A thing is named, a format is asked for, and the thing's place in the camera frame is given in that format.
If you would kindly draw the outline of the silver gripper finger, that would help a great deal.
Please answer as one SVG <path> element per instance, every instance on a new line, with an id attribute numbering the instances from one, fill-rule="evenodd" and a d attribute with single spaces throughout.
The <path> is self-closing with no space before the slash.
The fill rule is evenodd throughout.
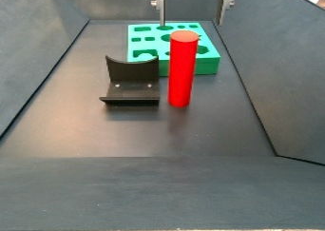
<path id="1" fill-rule="evenodd" d="M 151 7 L 159 12 L 160 26 L 164 26 L 164 0 L 152 0 Z"/>
<path id="2" fill-rule="evenodd" d="M 234 0 L 218 0 L 215 22 L 220 26 L 223 23 L 226 10 L 235 4 Z"/>

